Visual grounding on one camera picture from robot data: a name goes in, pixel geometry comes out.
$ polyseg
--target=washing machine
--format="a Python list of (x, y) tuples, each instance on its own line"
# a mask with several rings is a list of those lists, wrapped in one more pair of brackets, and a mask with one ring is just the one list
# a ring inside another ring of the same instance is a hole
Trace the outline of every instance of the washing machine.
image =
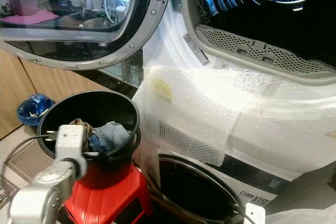
[(336, 160), (335, 0), (91, 1), (99, 7), (0, 0), (0, 47), (44, 66), (89, 70), (144, 46), (145, 67), (235, 65), (275, 83), (239, 115), (221, 164), (162, 151), (172, 176), (193, 170), (230, 202), (265, 205), (301, 174)]

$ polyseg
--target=electrical cord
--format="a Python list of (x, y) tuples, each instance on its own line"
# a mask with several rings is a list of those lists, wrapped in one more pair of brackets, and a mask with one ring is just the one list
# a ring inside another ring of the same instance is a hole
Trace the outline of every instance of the electrical cord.
[[(2, 163), (2, 169), (1, 169), (1, 173), (0, 173), (0, 177), (1, 178), (4, 178), (5, 177), (5, 171), (6, 171), (6, 163), (8, 161), (8, 159), (15, 153), (15, 151), (17, 151), (17, 149), (22, 146), (23, 144), (27, 143), (28, 141), (31, 141), (33, 139), (36, 139), (36, 138), (39, 138), (39, 137), (51, 137), (50, 134), (46, 134), (46, 135), (37, 135), (37, 136), (32, 136), (32, 137), (29, 137), (25, 140), (23, 140), (21, 143), (19, 143), (8, 155), (7, 157), (5, 158), (4, 162)], [(0, 183), (0, 186), (2, 186), (3, 188), (4, 185), (3, 185), (3, 180), (0, 180), (1, 183)]]
[(249, 216), (247, 216), (247, 214), (245, 214), (245, 211), (243, 211), (243, 209), (240, 206), (233, 205), (233, 209), (236, 213), (240, 214), (241, 216), (246, 218), (249, 222), (251, 222), (251, 224), (256, 224)]

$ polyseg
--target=bubble wrap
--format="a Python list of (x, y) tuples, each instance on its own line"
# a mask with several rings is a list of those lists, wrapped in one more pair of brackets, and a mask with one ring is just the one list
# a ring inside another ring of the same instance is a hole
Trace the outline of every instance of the bubble wrap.
[(143, 141), (204, 163), (222, 164), (240, 112), (271, 77), (240, 69), (146, 69), (133, 100)]

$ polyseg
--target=tiled floor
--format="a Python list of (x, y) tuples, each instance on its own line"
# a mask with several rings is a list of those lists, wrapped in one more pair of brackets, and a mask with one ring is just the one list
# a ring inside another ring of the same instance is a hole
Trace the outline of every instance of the tiled floor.
[[(5, 159), (9, 153), (17, 148), (25, 139), (34, 135), (33, 128), (22, 126), (0, 140), (1, 170), (4, 168)], [(10, 199), (19, 188), (28, 185), (32, 178), (51, 164), (51, 162), (52, 158), (42, 151), (37, 140), (23, 144), (7, 159), (4, 173), (5, 178), (0, 178), (0, 224), (7, 223)]]

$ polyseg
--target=white appliance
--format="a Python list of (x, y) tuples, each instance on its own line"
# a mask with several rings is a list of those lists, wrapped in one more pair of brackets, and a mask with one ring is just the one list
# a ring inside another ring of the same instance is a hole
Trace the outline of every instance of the white appliance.
[[(116, 64), (151, 38), (144, 46), (147, 67), (225, 68), (236, 64), (276, 76), (259, 103), (240, 114), (228, 138), (224, 167), (241, 165), (242, 171), (255, 173), (235, 174), (228, 167), (219, 171), (192, 161), (223, 181), (242, 202), (266, 204), (280, 193), (278, 186), (336, 161), (335, 67), (321, 62), (319, 55), (303, 59), (279, 45), (211, 27), (224, 6), (229, 11), (250, 2), (256, 6), (275, 3), (299, 13), (308, 8), (308, 0), (223, 0), (223, 5), (216, 0), (117, 1), (125, 10), (121, 20), (117, 10), (105, 8), (100, 16), (86, 10), (84, 15), (81, 9), (60, 7), (51, 0), (39, 6), (59, 16), (52, 20), (28, 24), (2, 14), (0, 46), (41, 65), (87, 70)], [(97, 21), (101, 15), (108, 15), (108, 20), (85, 26), (88, 19)]]

